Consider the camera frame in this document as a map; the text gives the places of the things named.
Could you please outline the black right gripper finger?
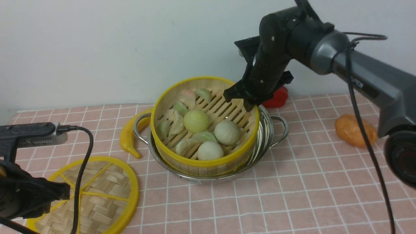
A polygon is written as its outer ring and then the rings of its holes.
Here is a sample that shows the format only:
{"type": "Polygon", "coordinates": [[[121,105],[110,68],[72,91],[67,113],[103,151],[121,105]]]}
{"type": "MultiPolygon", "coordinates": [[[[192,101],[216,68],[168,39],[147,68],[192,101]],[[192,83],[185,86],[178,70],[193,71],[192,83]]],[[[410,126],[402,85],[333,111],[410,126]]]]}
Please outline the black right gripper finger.
{"type": "Polygon", "coordinates": [[[223,97],[226,102],[231,102],[233,99],[245,99],[245,89],[243,84],[234,84],[225,89],[223,91],[223,97]]]}
{"type": "Polygon", "coordinates": [[[254,107],[257,107],[258,101],[255,99],[244,99],[243,105],[246,112],[250,112],[254,107]]]}

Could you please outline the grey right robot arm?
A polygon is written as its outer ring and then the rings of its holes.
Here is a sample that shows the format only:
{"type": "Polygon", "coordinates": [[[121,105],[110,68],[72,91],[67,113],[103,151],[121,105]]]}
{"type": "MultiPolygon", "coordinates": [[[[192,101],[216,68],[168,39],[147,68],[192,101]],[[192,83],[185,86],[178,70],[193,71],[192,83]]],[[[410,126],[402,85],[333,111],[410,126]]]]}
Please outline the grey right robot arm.
{"type": "Polygon", "coordinates": [[[247,66],[242,79],[223,96],[226,102],[243,99],[250,111],[292,82],[286,71],[292,59],[319,75],[333,73],[379,108],[377,135],[388,137],[386,162],[401,182],[415,188],[416,78],[354,49],[359,39],[386,36],[356,35],[350,41],[347,32],[323,23],[307,0],[297,0],[294,7],[264,16],[259,36],[235,42],[247,66]]]}

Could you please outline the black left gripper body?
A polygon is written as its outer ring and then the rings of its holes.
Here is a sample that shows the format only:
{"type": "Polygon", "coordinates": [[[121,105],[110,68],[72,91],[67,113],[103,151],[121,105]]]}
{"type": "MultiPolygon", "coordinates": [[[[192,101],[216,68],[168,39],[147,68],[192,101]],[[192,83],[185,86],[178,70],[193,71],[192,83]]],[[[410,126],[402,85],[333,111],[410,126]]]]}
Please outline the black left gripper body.
{"type": "Polygon", "coordinates": [[[68,200],[71,187],[33,177],[19,165],[1,161],[0,216],[5,219],[31,219],[50,212],[54,201],[68,200]]]}

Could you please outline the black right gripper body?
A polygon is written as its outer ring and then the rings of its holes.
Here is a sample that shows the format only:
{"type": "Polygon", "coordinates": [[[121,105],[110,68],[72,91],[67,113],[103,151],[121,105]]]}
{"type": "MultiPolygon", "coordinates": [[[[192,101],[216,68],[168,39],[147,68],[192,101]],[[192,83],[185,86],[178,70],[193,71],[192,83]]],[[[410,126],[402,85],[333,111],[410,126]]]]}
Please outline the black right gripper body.
{"type": "Polygon", "coordinates": [[[291,60],[287,52],[290,30],[287,18],[281,13],[271,13],[261,19],[260,45],[253,60],[253,67],[243,78],[247,96],[245,102],[270,99],[281,87],[281,77],[291,60]]]}

